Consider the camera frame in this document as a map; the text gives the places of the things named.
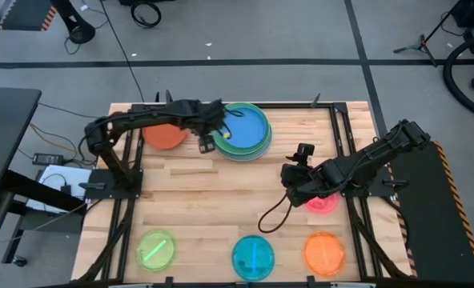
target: gray floor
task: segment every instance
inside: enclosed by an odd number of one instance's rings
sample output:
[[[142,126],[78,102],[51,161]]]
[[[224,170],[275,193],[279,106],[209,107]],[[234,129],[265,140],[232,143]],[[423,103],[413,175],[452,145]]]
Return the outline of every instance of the gray floor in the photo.
[[[95,0],[88,5],[100,9]],[[79,10],[80,1],[73,0]],[[131,61],[325,58],[358,59],[344,1],[340,0],[177,0],[159,3],[163,22],[143,30],[130,19],[128,7],[106,0],[114,29]],[[418,59],[424,54],[392,50],[428,34],[454,0],[353,0],[356,18],[370,59]],[[80,12],[95,26],[103,15]],[[456,32],[450,19],[445,26]],[[63,47],[66,29],[55,17],[46,32],[0,30],[0,62],[122,61],[123,53],[108,25],[75,55]],[[462,38],[439,31],[429,47],[440,59]],[[462,58],[474,58],[469,52]],[[417,121],[442,143],[474,230],[474,115],[460,106],[441,80],[441,67],[373,66],[372,77],[387,126],[401,118]],[[134,68],[148,101],[155,92],[171,90],[174,98],[228,101],[321,100],[369,101],[359,65],[176,66]],[[456,82],[474,99],[468,81],[474,66],[455,68]],[[129,70],[108,68],[0,69],[0,86],[34,88],[41,102],[83,114],[102,115],[111,102],[139,102]],[[32,122],[45,131],[77,142],[87,119],[40,106]],[[20,148],[34,152],[63,150],[42,142],[31,130]],[[38,167],[16,154],[11,168],[34,177]],[[8,217],[0,239],[7,238],[16,218]],[[78,235],[36,233],[26,236],[18,254],[29,259],[24,268],[0,264],[0,286],[29,287],[67,282]],[[4,245],[0,245],[0,258]]]

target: chair wheel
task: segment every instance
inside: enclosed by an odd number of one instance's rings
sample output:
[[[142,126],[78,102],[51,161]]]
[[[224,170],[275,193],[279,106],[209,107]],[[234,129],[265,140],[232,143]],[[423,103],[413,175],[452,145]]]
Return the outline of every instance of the chair wheel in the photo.
[[[24,257],[20,257],[20,256],[14,256],[13,261],[11,262],[11,264],[15,264],[18,267],[24,267],[25,265],[27,265],[27,259],[25,259]]]

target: black desk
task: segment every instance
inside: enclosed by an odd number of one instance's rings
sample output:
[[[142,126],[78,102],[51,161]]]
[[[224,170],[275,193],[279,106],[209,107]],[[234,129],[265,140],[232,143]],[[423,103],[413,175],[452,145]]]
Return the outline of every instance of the black desk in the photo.
[[[8,212],[23,216],[29,211],[23,203],[13,200],[16,194],[63,210],[73,210],[82,205],[82,201],[77,198],[8,170],[11,159],[36,111],[40,96],[39,90],[0,88],[0,228]],[[79,209],[75,213],[84,215],[85,210],[85,208]],[[14,236],[19,236],[22,232],[17,227]],[[11,261],[18,242],[19,240],[9,242],[2,262]]]

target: yellow-black striped edge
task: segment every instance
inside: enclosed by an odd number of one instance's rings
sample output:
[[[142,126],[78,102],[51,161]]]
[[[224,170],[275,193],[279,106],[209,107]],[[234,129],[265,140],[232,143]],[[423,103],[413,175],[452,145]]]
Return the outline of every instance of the yellow-black striped edge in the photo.
[[[470,244],[470,248],[472,248],[472,252],[474,254],[474,235],[472,233],[472,228],[470,227],[470,224],[468,224],[467,215],[464,212],[463,203],[461,202],[461,198],[458,195],[458,190],[452,178],[451,170],[448,167],[448,162],[444,154],[444,149],[442,148],[439,142],[435,142],[435,145],[436,145],[436,149],[438,150],[438,154],[440,155],[440,160],[442,161],[442,166],[444,167],[445,174],[447,175],[448,184],[451,187],[452,196],[454,197],[454,202],[456,203],[456,207],[458,208],[458,211],[460,212],[461,221],[467,233],[468,243]]]
[[[55,9],[54,6],[52,6],[50,8],[48,13],[46,14],[45,20],[43,20],[42,31],[47,31],[48,30],[48,27],[50,27],[50,24],[52,23],[52,19],[54,18],[55,14],[57,12],[58,11]]]
[[[390,172],[390,179],[394,180],[392,169],[390,168],[390,166],[388,167],[388,172]],[[399,200],[397,200],[399,199],[399,197],[397,197],[397,193],[395,193],[395,196],[396,196],[396,199],[393,201],[393,203],[395,206],[397,206],[397,208],[400,209],[400,202]],[[397,221],[399,221],[400,233],[403,235],[404,245],[406,245],[406,243],[408,243],[408,231],[406,229],[406,224],[404,223],[404,219],[401,216],[401,214],[399,214],[399,212],[396,212],[396,213],[397,213]],[[408,256],[408,263],[410,264],[410,269],[412,270],[412,276],[417,277],[416,268],[415,268],[415,260],[413,260],[412,250],[407,246],[406,246],[406,255]]]
[[[11,12],[11,9],[13,9],[15,3],[16,3],[16,1],[13,1],[13,2],[10,4],[10,7],[7,8],[6,14],[4,15],[4,17],[3,17],[2,20],[0,21],[0,30],[2,30],[2,24],[4,24],[4,21],[6,20],[7,15]]]
[[[9,15],[9,13],[11,12],[11,9],[13,9],[13,6],[14,6],[15,3],[16,3],[16,1],[11,3],[10,7],[7,9],[6,15],[4,15],[4,18],[0,21],[0,30],[4,30],[2,25],[4,24],[4,21],[6,20],[7,15]],[[50,27],[50,24],[52,23],[52,19],[54,18],[55,14],[57,12],[58,11],[55,9],[55,7],[52,6],[50,8],[48,13],[46,14],[45,20],[43,20],[41,31],[47,31],[48,30],[48,28]]]

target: orange object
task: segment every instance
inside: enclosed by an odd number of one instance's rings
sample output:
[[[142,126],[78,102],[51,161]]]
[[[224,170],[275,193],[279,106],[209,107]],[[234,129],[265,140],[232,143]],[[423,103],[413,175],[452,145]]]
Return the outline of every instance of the orange object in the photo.
[[[345,264],[346,250],[333,234],[315,232],[304,243],[303,260],[312,272],[328,277],[338,274]]]
[[[187,136],[187,130],[180,130],[171,124],[157,125],[143,129],[144,141],[155,149],[175,148]]]

